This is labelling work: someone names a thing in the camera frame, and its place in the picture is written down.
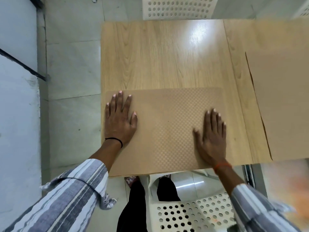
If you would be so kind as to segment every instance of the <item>finger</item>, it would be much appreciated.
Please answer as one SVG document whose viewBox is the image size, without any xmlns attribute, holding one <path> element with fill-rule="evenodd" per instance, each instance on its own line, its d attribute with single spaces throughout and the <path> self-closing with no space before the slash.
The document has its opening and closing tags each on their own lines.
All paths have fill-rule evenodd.
<svg viewBox="0 0 309 232">
<path fill-rule="evenodd" d="M 217 112 L 216 109 L 212 109 L 211 111 L 211 130 L 213 132 L 218 132 L 218 128 L 217 128 Z"/>
<path fill-rule="evenodd" d="M 136 112 L 132 113 L 131 119 L 130 119 L 130 125 L 132 128 L 137 129 L 137 114 Z"/>
<path fill-rule="evenodd" d="M 113 95 L 109 106 L 110 106 L 110 115 L 113 115 L 116 111 L 116 94 Z"/>
<path fill-rule="evenodd" d="M 204 115 L 203 140 L 207 138 L 208 132 L 211 132 L 211 113 L 209 110 Z"/>
<path fill-rule="evenodd" d="M 120 90 L 117 96 L 117 104 L 116 104 L 117 113 L 120 113 L 122 111 L 122 100 L 123 100 L 123 92 Z"/>
<path fill-rule="evenodd" d="M 110 110 L 109 110 L 109 103 L 105 105 L 105 120 L 109 117 Z"/>
<path fill-rule="evenodd" d="M 219 135 L 222 135 L 222 119 L 220 113 L 217 115 L 217 131 Z"/>
<path fill-rule="evenodd" d="M 126 117 L 129 117 L 129 109 L 130 109 L 130 105 L 131 105 L 131 101 L 132 101 L 132 95 L 130 94 L 128 97 L 127 97 L 127 100 L 125 102 L 125 105 L 123 107 L 123 111 L 122 113 L 124 113 L 126 115 Z"/>
<path fill-rule="evenodd" d="M 202 145 L 202 138 L 201 138 L 200 132 L 195 129 L 193 129 L 193 139 L 194 139 L 195 147 L 199 149 L 200 146 Z"/>
<path fill-rule="evenodd" d="M 222 137 L 226 139 L 226 122 L 222 123 Z"/>
</svg>

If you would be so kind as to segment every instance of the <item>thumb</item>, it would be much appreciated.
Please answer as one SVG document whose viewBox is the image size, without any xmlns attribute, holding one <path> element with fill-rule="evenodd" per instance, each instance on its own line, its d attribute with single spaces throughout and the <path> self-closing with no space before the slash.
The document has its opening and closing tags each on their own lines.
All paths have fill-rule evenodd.
<svg viewBox="0 0 309 232">
<path fill-rule="evenodd" d="M 194 138 L 194 143 L 196 148 L 200 148 L 202 145 L 202 138 L 201 138 L 201 134 L 199 131 L 193 129 L 193 138 Z"/>
<path fill-rule="evenodd" d="M 132 113 L 132 116 L 130 118 L 130 125 L 132 128 L 136 129 L 137 128 L 137 115 L 136 112 Z"/>
</svg>

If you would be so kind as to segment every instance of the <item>bracelet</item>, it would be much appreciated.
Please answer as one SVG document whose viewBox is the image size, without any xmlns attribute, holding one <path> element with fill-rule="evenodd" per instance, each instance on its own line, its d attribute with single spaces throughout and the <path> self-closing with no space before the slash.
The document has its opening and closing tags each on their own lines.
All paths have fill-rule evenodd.
<svg viewBox="0 0 309 232">
<path fill-rule="evenodd" d="M 118 141 L 121 143 L 121 148 L 123 147 L 122 141 L 121 141 L 120 139 L 118 139 L 118 138 L 106 138 L 105 140 L 107 140 L 107 139 L 114 139 L 114 140 L 118 140 Z"/>
<path fill-rule="evenodd" d="M 213 167 L 215 174 L 217 174 L 217 170 L 218 170 L 221 166 L 228 166 L 228 167 L 232 168 L 232 165 L 230 165 L 230 163 L 227 163 L 227 162 L 226 162 L 226 163 L 217 164 L 217 165 L 215 165 L 215 166 Z"/>
</svg>

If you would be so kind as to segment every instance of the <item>cardboard sheet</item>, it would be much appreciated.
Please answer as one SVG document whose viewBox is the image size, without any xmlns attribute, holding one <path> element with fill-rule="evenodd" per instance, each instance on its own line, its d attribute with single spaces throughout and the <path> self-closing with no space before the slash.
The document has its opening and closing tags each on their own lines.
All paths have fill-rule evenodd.
<svg viewBox="0 0 309 232">
<path fill-rule="evenodd" d="M 273 160 L 309 157 L 309 53 L 246 52 Z"/>
<path fill-rule="evenodd" d="M 108 91 L 106 102 L 118 91 Z M 194 151 L 193 127 L 202 130 L 204 112 L 215 107 L 224 119 L 220 88 L 124 91 L 132 94 L 130 115 L 137 112 L 137 131 L 117 157 L 109 176 L 143 175 L 204 169 Z"/>
</svg>

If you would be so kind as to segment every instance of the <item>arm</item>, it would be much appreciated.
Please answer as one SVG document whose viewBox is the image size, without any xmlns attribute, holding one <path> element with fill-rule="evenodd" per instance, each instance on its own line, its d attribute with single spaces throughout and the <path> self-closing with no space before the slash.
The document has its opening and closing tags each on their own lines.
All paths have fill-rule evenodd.
<svg viewBox="0 0 309 232">
<path fill-rule="evenodd" d="M 248 231 L 300 231 L 269 202 L 234 172 L 226 161 L 226 124 L 213 109 L 204 116 L 203 135 L 193 130 L 195 146 L 200 156 L 214 168 L 235 210 L 241 229 Z"/>
<path fill-rule="evenodd" d="M 125 145 L 136 131 L 137 116 L 133 113 L 128 120 L 132 97 L 127 98 L 123 111 L 122 100 L 120 92 L 107 103 L 104 134 L 121 140 Z M 85 231 L 96 204 L 108 210 L 116 203 L 116 199 L 111 199 L 105 191 L 108 171 L 120 148 L 120 141 L 106 140 L 88 160 L 42 186 L 43 190 L 50 192 L 5 231 Z"/>
</svg>

